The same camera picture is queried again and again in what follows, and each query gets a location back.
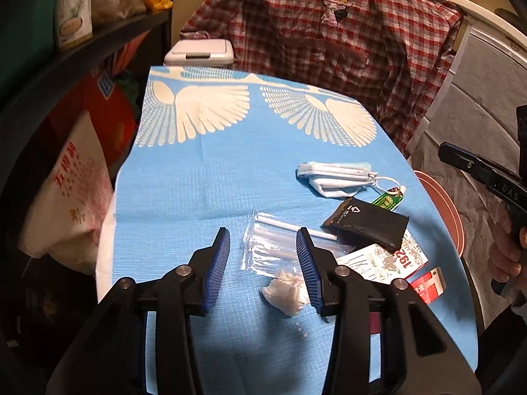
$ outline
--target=black handheld device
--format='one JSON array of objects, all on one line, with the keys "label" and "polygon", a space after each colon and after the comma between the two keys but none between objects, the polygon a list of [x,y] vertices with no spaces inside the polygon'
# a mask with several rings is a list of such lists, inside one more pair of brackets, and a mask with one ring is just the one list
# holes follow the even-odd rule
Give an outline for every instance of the black handheld device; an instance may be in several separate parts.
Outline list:
[{"label": "black handheld device", "polygon": [[[512,236],[519,244],[520,229],[527,225],[527,187],[523,180],[498,163],[449,143],[442,143],[438,154],[441,162],[467,172],[473,179],[484,184],[489,192],[507,203],[513,226]],[[514,280],[515,278],[510,278],[507,284],[492,281],[492,289],[496,294],[507,297],[514,286]]]}]

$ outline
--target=face mask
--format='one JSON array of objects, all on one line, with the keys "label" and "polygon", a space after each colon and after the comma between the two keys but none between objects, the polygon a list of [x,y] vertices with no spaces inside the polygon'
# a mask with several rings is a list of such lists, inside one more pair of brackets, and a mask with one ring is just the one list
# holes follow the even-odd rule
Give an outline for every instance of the face mask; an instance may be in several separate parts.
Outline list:
[{"label": "face mask", "polygon": [[309,184],[325,198],[350,198],[363,187],[372,186],[391,195],[399,190],[389,192],[379,187],[381,179],[389,180],[401,187],[397,180],[378,176],[371,171],[369,163],[317,163],[308,162],[298,166],[297,177],[309,180]]}]

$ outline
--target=white tissue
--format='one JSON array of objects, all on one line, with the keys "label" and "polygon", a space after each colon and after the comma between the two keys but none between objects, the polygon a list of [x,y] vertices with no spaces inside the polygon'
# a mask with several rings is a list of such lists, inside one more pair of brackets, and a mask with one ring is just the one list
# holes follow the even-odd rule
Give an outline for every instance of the white tissue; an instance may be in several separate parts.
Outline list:
[{"label": "white tissue", "polygon": [[301,274],[278,272],[278,278],[272,279],[269,286],[262,288],[265,299],[288,316],[295,316],[309,304],[306,284]]}]

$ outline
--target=white bag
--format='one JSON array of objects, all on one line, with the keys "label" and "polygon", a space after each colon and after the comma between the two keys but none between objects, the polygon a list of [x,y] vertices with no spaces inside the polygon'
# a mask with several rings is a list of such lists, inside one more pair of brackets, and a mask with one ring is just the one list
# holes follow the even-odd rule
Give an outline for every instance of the white bag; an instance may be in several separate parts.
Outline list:
[{"label": "white bag", "polygon": [[101,143],[90,113],[83,112],[31,204],[19,249],[33,258],[48,253],[70,269],[93,274],[112,194]]}]

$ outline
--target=white wing pattern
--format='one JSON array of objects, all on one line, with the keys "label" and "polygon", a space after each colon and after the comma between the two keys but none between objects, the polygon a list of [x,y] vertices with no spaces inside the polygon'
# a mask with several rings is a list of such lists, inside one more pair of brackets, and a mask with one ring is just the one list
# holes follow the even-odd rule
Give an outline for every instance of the white wing pattern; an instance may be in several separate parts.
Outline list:
[{"label": "white wing pattern", "polygon": [[227,68],[183,67],[181,77],[199,80],[242,80],[249,75],[243,71],[233,71]]},{"label": "white wing pattern", "polygon": [[377,129],[370,113],[354,100],[328,98],[323,103],[312,94],[277,87],[260,87],[265,102],[303,129],[332,144],[363,147],[375,139]]},{"label": "white wing pattern", "polygon": [[248,110],[246,85],[186,86],[174,95],[163,81],[149,80],[135,143],[152,147],[193,140],[243,120]]}]

